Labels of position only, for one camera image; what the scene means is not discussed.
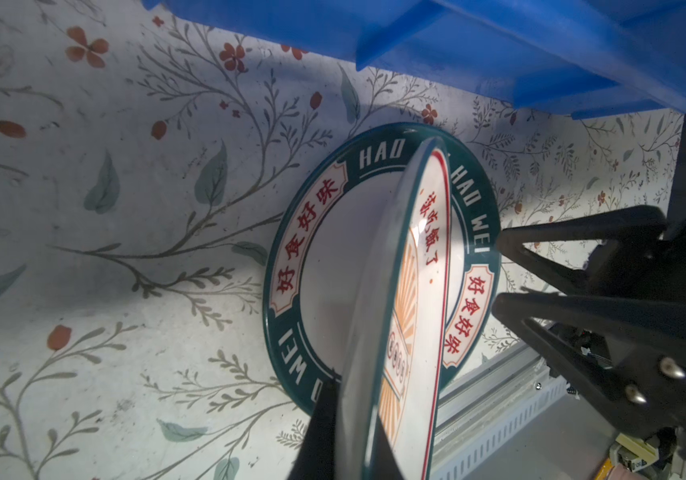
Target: blue plastic bin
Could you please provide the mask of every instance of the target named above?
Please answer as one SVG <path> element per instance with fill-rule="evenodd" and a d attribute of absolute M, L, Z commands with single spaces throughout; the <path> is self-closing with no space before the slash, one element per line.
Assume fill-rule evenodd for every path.
<path fill-rule="evenodd" d="M 143 0 L 146 7 L 158 0 Z M 165 0 L 173 14 L 574 118 L 686 112 L 682 0 Z"/>

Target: red flower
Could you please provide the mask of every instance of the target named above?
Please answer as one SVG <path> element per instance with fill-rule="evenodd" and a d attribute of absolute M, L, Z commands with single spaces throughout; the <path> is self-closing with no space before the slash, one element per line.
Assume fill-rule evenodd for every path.
<path fill-rule="evenodd" d="M 431 108 L 431 104 L 427 104 L 426 107 L 423 109 L 423 123 L 433 125 L 434 124 L 434 118 L 438 117 L 439 114 L 436 112 L 436 110 L 433 110 Z"/>
<path fill-rule="evenodd" d="M 87 36 L 84 35 L 84 30 L 81 27 L 70 27 L 66 30 L 66 34 L 74 42 L 81 45 L 81 47 L 66 48 L 66 56 L 71 62 L 79 62 L 84 58 L 84 53 L 87 53 L 87 63 L 95 68 L 103 68 L 106 63 L 97 54 L 104 54 L 108 51 L 108 43 L 98 38 L 91 44 L 87 44 Z"/>
<path fill-rule="evenodd" d="M 151 136 L 156 140 L 161 140 L 162 137 L 167 133 L 167 122 L 164 120 L 159 120 L 154 123 L 151 127 Z"/>
<path fill-rule="evenodd" d="M 310 96 L 310 107 L 316 110 L 321 105 L 321 94 L 319 92 L 314 93 Z"/>
<path fill-rule="evenodd" d="M 71 329 L 67 326 L 58 325 L 47 337 L 47 346 L 50 350 L 60 350 L 64 346 L 68 345 L 71 340 Z"/>
<path fill-rule="evenodd" d="M 22 125 L 9 120 L 0 120 L 0 133 L 10 138 L 26 137 L 26 130 Z"/>
<path fill-rule="evenodd" d="M 284 52 L 289 52 L 290 49 L 292 49 L 292 56 L 295 57 L 297 60 L 302 60 L 303 53 L 308 53 L 308 50 L 300 50 L 299 48 L 290 47 L 288 45 L 281 45 L 281 50 L 283 50 Z"/>
<path fill-rule="evenodd" d="M 239 70 L 240 72 L 246 72 L 247 69 L 244 67 L 242 58 L 244 58 L 244 47 L 241 45 L 234 48 L 230 43 L 223 45 L 224 50 L 220 52 L 220 59 L 224 62 L 223 66 L 229 72 L 233 70 Z"/>

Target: red chinese characters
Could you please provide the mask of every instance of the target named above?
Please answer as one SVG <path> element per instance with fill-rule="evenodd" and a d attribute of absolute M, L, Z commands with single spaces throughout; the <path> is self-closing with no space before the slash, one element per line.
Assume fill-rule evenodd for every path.
<path fill-rule="evenodd" d="M 271 309 L 279 316 L 293 307 L 303 275 L 303 261 L 314 232 L 326 213 L 343 196 L 348 182 L 346 164 L 332 164 L 309 186 L 289 215 L 281 244 L 272 256 Z"/>
<path fill-rule="evenodd" d="M 476 299 L 468 300 L 466 298 L 466 304 L 463 305 L 463 309 L 461 312 L 468 312 L 469 315 L 473 315 L 474 312 L 479 310 L 481 307 L 479 306 L 478 303 L 476 303 Z"/>
<path fill-rule="evenodd" d="M 473 328 L 473 324 L 471 324 L 471 321 L 465 318 L 464 316 L 460 317 L 460 320 L 458 320 L 457 323 L 455 323 L 455 328 L 458 331 L 458 336 L 464 335 L 466 338 L 468 338 L 468 335 L 471 334 L 471 329 Z"/>
<path fill-rule="evenodd" d="M 471 351 L 471 347 L 484 324 L 490 308 L 492 287 L 495 275 L 489 265 L 472 265 L 463 276 L 460 300 L 452 315 L 450 324 L 444 331 L 444 342 L 450 338 L 458 339 L 456 352 L 444 352 L 444 366 L 459 366 Z"/>
<path fill-rule="evenodd" d="M 468 278 L 468 281 L 470 282 L 468 285 L 469 291 L 471 291 L 473 293 L 484 293 L 484 284 L 486 282 L 484 280 L 482 280 L 482 277 L 470 276 Z"/>
<path fill-rule="evenodd" d="M 430 250 L 431 245 L 439 241 L 439 229 L 434 228 L 430 234 L 426 235 L 426 252 Z"/>
<path fill-rule="evenodd" d="M 434 202 L 436 202 L 436 194 L 431 192 L 431 195 L 428 196 L 425 203 L 420 208 L 420 215 L 423 215 L 423 218 L 425 218 L 426 214 L 428 213 L 428 209 L 431 208 L 431 205 L 433 205 Z"/>
<path fill-rule="evenodd" d="M 428 231 L 428 226 L 431 225 L 433 222 L 439 219 L 439 214 L 435 211 L 432 210 L 430 214 L 428 214 L 428 217 L 426 220 L 428 220 L 428 223 L 426 224 L 426 232 Z"/>
<path fill-rule="evenodd" d="M 316 212 L 314 211 L 314 206 L 310 202 L 306 202 L 303 206 L 303 211 L 300 212 L 298 217 L 299 227 L 308 232 L 308 227 L 310 222 L 316 218 Z"/>
<path fill-rule="evenodd" d="M 458 346 L 460 346 L 460 339 L 456 336 L 450 334 L 448 338 L 444 339 L 444 348 L 446 348 L 447 353 L 458 353 Z"/>
<path fill-rule="evenodd" d="M 287 251 L 287 260 L 292 260 L 292 254 L 300 256 L 300 245 L 302 245 L 303 242 L 305 242 L 305 237 L 298 241 L 297 234 L 292 236 L 292 240 L 287 242 L 287 245 L 284 246 L 284 249 Z"/>
<path fill-rule="evenodd" d="M 293 277 L 294 270 L 290 270 L 289 266 L 285 267 L 284 270 L 280 270 L 277 275 L 279 287 L 276 290 L 280 291 L 281 293 L 284 293 L 287 290 L 292 290 L 294 288 L 294 285 L 291 283 Z"/>
<path fill-rule="evenodd" d="M 338 191 L 338 188 L 332 188 L 333 185 L 335 185 L 334 180 L 325 179 L 319 191 L 316 192 L 316 197 L 322 205 L 326 205 L 327 200 L 332 198 L 332 194 Z"/>

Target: plate rim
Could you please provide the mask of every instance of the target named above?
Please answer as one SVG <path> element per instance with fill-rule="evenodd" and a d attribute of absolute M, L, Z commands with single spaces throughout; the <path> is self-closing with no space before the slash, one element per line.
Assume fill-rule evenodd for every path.
<path fill-rule="evenodd" d="M 290 397 L 290 399 L 295 403 L 296 406 L 300 408 L 303 412 L 307 413 L 308 415 L 311 415 L 314 410 L 314 406 L 311 406 L 309 410 L 305 408 L 305 399 L 301 398 L 298 392 L 296 391 L 297 389 L 291 389 L 287 388 L 286 385 L 284 384 L 284 380 L 281 378 L 282 375 L 280 372 L 283 370 L 280 363 L 278 363 L 278 359 L 275 358 L 276 355 L 273 352 L 272 345 L 271 345 L 271 340 L 275 340 L 273 338 L 269 339 L 269 331 L 268 331 L 268 322 L 269 322 L 269 314 L 268 310 L 271 309 L 271 277 L 274 274 L 274 263 L 276 256 L 278 254 L 278 249 L 281 244 L 282 237 L 280 236 L 280 233 L 286 231 L 289 221 L 288 218 L 290 215 L 294 212 L 294 210 L 297 208 L 299 205 L 300 201 L 302 200 L 303 195 L 301 193 L 306 192 L 311 186 L 313 186 L 314 182 L 318 179 L 318 177 L 327 169 L 329 166 L 334 164 L 336 161 L 338 161 L 341 158 L 341 155 L 344 151 L 346 151 L 352 144 L 354 144 L 357 141 L 360 141 L 362 138 L 371 136 L 371 135 L 377 135 L 381 133 L 383 130 L 396 130 L 399 128 L 420 128 L 424 130 L 428 130 L 432 133 L 435 133 L 436 137 L 440 140 L 445 145 L 446 149 L 449 149 L 450 146 L 448 145 L 448 139 L 453 140 L 453 143 L 455 143 L 455 147 L 459 148 L 460 150 L 463 151 L 465 155 L 468 156 L 470 160 L 472 160 L 475 165 L 478 166 L 478 168 L 481 169 L 481 171 L 484 174 L 483 177 L 483 184 L 485 187 L 489 188 L 490 193 L 492 194 L 492 198 L 495 197 L 496 192 L 492 188 L 491 182 L 490 182 L 490 177 L 487 174 L 487 172 L 484 170 L 482 167 L 481 162 L 479 161 L 478 157 L 474 155 L 474 153 L 463 143 L 461 139 L 458 139 L 457 137 L 454 137 L 452 134 L 449 132 L 446 132 L 440 128 L 434 127 L 433 125 L 428 125 L 428 124 L 421 124 L 417 122 L 411 122 L 411 121 L 399 121 L 399 122 L 393 122 L 389 124 L 382 124 L 378 125 L 376 127 L 373 127 L 369 130 L 366 130 L 355 137 L 347 139 L 345 142 L 342 143 L 339 147 L 335 148 L 332 152 L 328 153 L 324 159 L 322 159 L 321 162 L 319 162 L 319 165 L 317 165 L 315 168 L 312 169 L 311 172 L 309 172 L 306 176 L 306 178 L 303 180 L 303 182 L 300 184 L 300 186 L 297 188 L 297 191 L 293 195 L 292 199 L 290 200 L 286 210 L 284 211 L 284 215 L 281 218 L 281 221 L 279 222 L 279 226 L 276 230 L 276 233 L 274 234 L 273 241 L 271 242 L 271 249 L 268 252 L 268 258 L 266 261 L 266 267 L 265 267 L 265 274 L 263 278 L 263 299 L 262 299 L 262 306 L 263 306 L 263 312 L 262 312 L 262 318 L 261 318 L 261 323 L 262 323 L 262 330 L 263 330 L 263 341 L 265 344 L 265 348 L 268 354 L 268 358 L 271 361 L 271 368 L 274 370 L 274 373 L 276 375 L 276 379 L 279 381 L 281 384 L 282 389 L 287 393 L 287 395 Z M 447 164 L 447 169 L 448 169 L 448 177 L 450 178 L 450 184 L 452 184 L 452 172 L 451 170 L 451 159 L 450 156 L 446 156 L 446 164 Z M 406 166 L 394 166 L 395 171 L 404 171 Z M 497 204 L 494 200 L 492 202 L 495 203 L 495 208 L 491 209 L 491 212 L 494 214 L 494 218 L 490 218 L 490 225 L 496 225 L 498 228 L 497 234 L 500 233 L 500 230 L 502 229 L 502 226 L 500 225 L 500 212 L 497 209 Z M 461 215 L 461 208 L 460 205 L 457 205 L 457 208 L 455 208 L 453 205 L 455 205 L 456 200 L 454 199 L 453 193 L 452 193 L 452 187 L 450 186 L 450 212 L 452 210 L 456 210 L 456 214 L 465 219 L 464 216 Z M 467 228 L 461 229 L 462 235 L 463 235 L 463 243 L 467 243 L 468 238 L 467 234 L 468 232 L 466 231 Z M 497 249 L 493 248 L 493 251 L 495 252 L 494 255 L 494 261 L 489 262 L 490 267 L 495 266 L 496 269 L 498 270 L 498 275 L 496 275 L 495 282 L 494 282 L 494 287 L 493 291 L 491 294 L 491 297 L 494 297 L 494 295 L 497 292 L 497 287 L 500 279 L 500 268 L 501 268 L 501 262 L 502 262 L 502 256 L 500 252 L 497 251 Z M 465 262 L 469 256 L 473 256 L 474 253 L 464 253 L 463 254 L 463 271 L 465 270 Z M 451 367 L 454 368 L 453 372 L 450 372 L 450 368 L 444 367 L 444 364 L 440 366 L 441 370 L 441 375 L 440 375 L 440 380 L 439 380 L 439 390 L 441 391 L 448 383 L 450 383 L 454 378 L 456 378 L 456 375 L 458 371 L 463 367 L 463 365 L 468 361 L 470 358 L 470 355 L 472 351 L 476 348 L 476 344 L 481 338 L 481 333 L 490 318 L 490 315 L 492 314 L 491 308 L 488 306 L 486 309 L 486 313 L 484 315 L 484 318 L 482 319 L 482 323 L 479 327 L 479 334 L 476 335 L 476 338 L 473 340 L 469 352 L 466 355 L 466 358 L 463 359 L 462 363 L 458 367 Z M 449 328 L 449 323 L 445 322 L 444 328 L 447 329 Z M 335 378 L 333 376 L 333 380 L 335 380 L 338 385 L 340 384 L 339 378 Z"/>

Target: white lettering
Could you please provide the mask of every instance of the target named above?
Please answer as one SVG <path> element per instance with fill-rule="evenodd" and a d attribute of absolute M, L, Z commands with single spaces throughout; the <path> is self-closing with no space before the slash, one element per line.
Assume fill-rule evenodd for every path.
<path fill-rule="evenodd" d="M 380 146 L 377 148 L 377 153 L 375 154 L 375 160 L 374 164 L 379 162 L 380 160 L 385 160 L 386 159 L 386 142 L 381 141 Z"/>
<path fill-rule="evenodd" d="M 302 378 L 302 377 L 303 377 L 303 373 L 305 373 L 305 367 L 306 367 L 306 364 L 305 364 L 305 362 L 303 361 L 303 356 L 302 356 L 302 355 L 298 355 L 298 358 L 295 359 L 294 363 L 293 363 L 292 366 L 290 367 L 290 374 L 291 374 L 292 372 L 294 372 L 295 370 L 298 371 L 298 378 L 295 379 L 295 385 L 299 385 L 299 384 L 300 384 L 300 378 Z"/>
<path fill-rule="evenodd" d="M 281 354 L 281 358 L 284 359 L 284 364 L 287 365 L 290 363 L 290 360 L 292 360 L 292 356 L 295 354 L 295 352 L 298 350 L 298 343 L 292 339 L 292 348 L 290 348 L 290 345 L 287 345 L 287 355 Z"/>
<path fill-rule="evenodd" d="M 287 339 L 290 338 L 290 335 L 292 335 L 292 329 L 287 330 L 287 332 L 281 336 L 281 338 L 279 339 L 279 345 L 286 342 Z"/>
<path fill-rule="evenodd" d="M 478 234 L 473 236 L 473 244 L 476 245 L 481 240 L 482 243 L 490 242 L 490 234 Z"/>
<path fill-rule="evenodd" d="M 474 231 L 474 232 L 477 232 L 477 231 L 479 231 L 479 230 L 484 230 L 484 229 L 490 228 L 489 225 L 485 225 L 485 224 L 482 223 L 482 220 L 484 220 L 485 218 L 486 218 L 486 214 L 477 216 L 476 218 L 474 218 L 474 219 L 471 221 L 471 223 L 473 224 L 473 231 Z"/>
<path fill-rule="evenodd" d="M 478 202 L 478 201 L 481 200 L 481 199 L 482 199 L 482 194 L 480 194 L 478 190 L 474 190 L 474 191 L 471 192 L 470 194 L 468 194 L 468 195 L 466 195 L 465 197 L 463 197 L 463 203 L 464 203 L 466 206 L 471 206 L 471 205 L 473 205 L 474 203 Z"/>
<path fill-rule="evenodd" d="M 471 180 L 465 181 L 460 185 L 456 185 L 457 190 L 460 192 L 461 195 L 466 194 L 466 190 L 471 188 L 473 186 L 473 178 Z"/>
<path fill-rule="evenodd" d="M 372 147 L 367 147 L 367 154 L 364 154 L 364 149 L 362 148 L 359 150 L 359 170 L 362 170 L 364 167 L 368 167 L 372 165 Z"/>
<path fill-rule="evenodd" d="M 459 166 L 455 171 L 452 172 L 452 183 L 456 184 L 461 178 L 465 177 L 467 173 L 468 170 L 466 170 L 463 165 Z"/>
<path fill-rule="evenodd" d="M 316 401 L 319 399 L 319 394 L 321 394 L 321 386 L 324 384 L 324 382 L 321 381 L 321 379 L 316 379 L 316 383 L 314 383 L 314 390 L 310 393 L 310 400 L 313 403 L 316 403 Z"/>
<path fill-rule="evenodd" d="M 476 219 L 472 220 L 472 222 L 474 223 L 474 225 L 476 225 Z M 490 234 L 474 235 L 473 236 L 473 244 L 476 245 L 478 243 L 477 242 L 478 240 L 481 240 L 482 243 L 484 243 L 484 241 L 486 240 L 486 242 L 489 243 L 490 242 Z M 477 246 L 473 249 L 474 254 L 481 254 L 482 252 L 489 252 L 489 251 L 490 251 L 490 248 L 488 246 Z"/>
<path fill-rule="evenodd" d="M 404 139 L 403 138 L 398 138 L 394 142 L 394 145 L 391 147 L 391 158 L 399 158 L 401 157 L 401 149 L 404 148 Z"/>

